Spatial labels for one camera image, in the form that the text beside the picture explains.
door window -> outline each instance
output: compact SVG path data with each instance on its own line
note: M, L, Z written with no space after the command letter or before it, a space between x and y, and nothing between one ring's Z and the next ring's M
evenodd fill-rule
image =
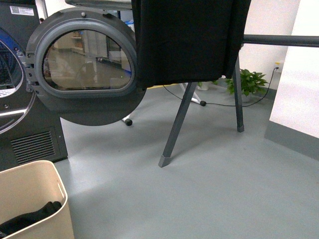
M92 30L72 31L54 41L44 56L42 73L61 91L121 89L131 79L125 52L110 37Z

green plant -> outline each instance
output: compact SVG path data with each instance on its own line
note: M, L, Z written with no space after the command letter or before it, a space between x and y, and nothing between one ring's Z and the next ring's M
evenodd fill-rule
M218 85L218 82L217 81L211 81L211 83L213 83L214 85ZM199 82L197 82L197 85L199 86L199 87L201 87L202 85L203 85L203 83L201 82L201 81L199 81Z
M248 96L250 93L255 94L256 92L264 93L265 89L262 86L268 84L268 82L263 79L265 75L257 72L250 72L247 69L240 70L241 79L241 93ZM235 92L233 79L226 79L227 91L230 94Z

black cloth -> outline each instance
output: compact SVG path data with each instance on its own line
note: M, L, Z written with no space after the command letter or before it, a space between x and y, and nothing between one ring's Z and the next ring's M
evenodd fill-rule
M232 77L251 0L132 0L137 85Z
M7 236L22 230L34 223L37 223L52 214L56 213L62 207L60 202L48 202L43 208L33 213L26 213L17 216L0 225L0 232Z

potted plant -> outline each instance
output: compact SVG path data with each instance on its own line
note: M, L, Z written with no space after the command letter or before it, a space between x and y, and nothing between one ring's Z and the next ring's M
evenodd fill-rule
M197 88L199 90L202 90L202 91L207 91L210 83L212 83L216 86L218 85L217 81L204 81L204 82L199 81L199 82L197 82Z
M251 95L256 92L265 93L265 89L262 86L268 84L268 82L263 79L265 75L263 73L250 72L247 69L240 70L240 79L241 79L241 93L244 95L243 101L248 102L250 100ZM234 81L233 79L226 79L227 83L227 91L229 94L233 94L235 92L234 89Z

beige laundry basket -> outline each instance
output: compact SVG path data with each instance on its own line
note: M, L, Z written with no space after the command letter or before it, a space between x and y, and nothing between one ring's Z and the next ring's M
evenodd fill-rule
M36 161L0 172L0 224L59 201L62 208L50 217L5 239L74 239L68 196L50 161Z

